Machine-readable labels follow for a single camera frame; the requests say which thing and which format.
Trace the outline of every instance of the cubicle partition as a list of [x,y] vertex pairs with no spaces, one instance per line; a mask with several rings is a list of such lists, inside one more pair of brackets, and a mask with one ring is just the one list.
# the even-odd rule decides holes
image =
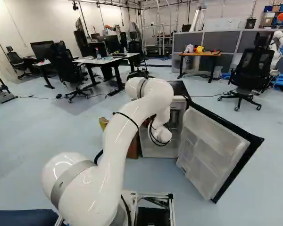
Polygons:
[[[179,72],[180,57],[188,44],[202,45],[205,50],[220,50],[217,66],[222,66],[222,72],[227,73],[239,63],[242,53],[246,48],[254,47],[257,32],[261,35],[272,33],[275,29],[244,29],[216,32],[180,32],[173,36],[172,72]],[[208,56],[190,56],[183,62],[183,71],[186,73],[209,74],[212,68]],[[283,73],[283,56],[277,68]]]

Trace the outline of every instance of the white robotic arm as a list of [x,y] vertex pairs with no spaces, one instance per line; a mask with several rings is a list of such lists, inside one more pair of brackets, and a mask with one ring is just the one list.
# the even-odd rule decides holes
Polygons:
[[280,60],[282,53],[280,52],[280,50],[278,49],[277,45],[276,45],[276,41],[279,41],[280,44],[283,46],[283,32],[282,31],[275,31],[274,35],[273,35],[273,40],[271,41],[270,45],[269,45],[269,49],[273,50],[275,52],[270,69],[273,70],[278,61]]
[[104,131],[104,152],[97,166],[78,153],[61,153],[43,168],[42,184],[47,197],[72,226],[109,226],[123,189],[125,159],[137,126],[156,114],[154,137],[166,143],[173,89],[160,79],[132,78],[125,86],[134,99],[115,114]]

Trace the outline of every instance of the office floor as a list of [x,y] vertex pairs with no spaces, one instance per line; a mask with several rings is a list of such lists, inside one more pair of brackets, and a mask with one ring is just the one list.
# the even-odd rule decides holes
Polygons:
[[[120,67],[123,81],[130,67]],[[149,68],[151,75],[176,80],[170,68]],[[10,89],[20,96],[54,98],[65,93],[57,78],[50,80],[56,89],[45,88],[43,78]],[[222,93],[232,89],[227,81],[211,84],[200,77],[183,81],[191,96]],[[107,93],[104,83],[95,93]],[[273,90],[254,100],[262,110],[243,102],[240,112],[235,100],[217,101],[217,97],[193,98],[214,113],[237,124],[265,142],[254,154],[217,205],[202,199],[193,185],[176,167],[175,160],[127,160],[124,189],[139,192],[175,193],[175,217],[178,226],[283,226],[283,93]],[[0,209],[53,208],[40,184],[43,165],[57,153],[80,152],[90,159],[102,149],[99,117],[110,119],[130,99],[121,92],[105,99],[42,100],[18,98],[0,105]]]

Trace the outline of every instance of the open fridge door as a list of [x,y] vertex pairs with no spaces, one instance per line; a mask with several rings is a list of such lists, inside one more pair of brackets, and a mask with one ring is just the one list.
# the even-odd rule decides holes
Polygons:
[[206,200],[217,203],[264,141],[190,101],[177,166]]

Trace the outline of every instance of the computer mouse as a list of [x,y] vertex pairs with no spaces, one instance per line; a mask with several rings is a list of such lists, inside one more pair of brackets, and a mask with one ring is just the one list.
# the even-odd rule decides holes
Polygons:
[[57,96],[56,96],[56,99],[60,99],[60,98],[62,98],[62,94],[58,94]]

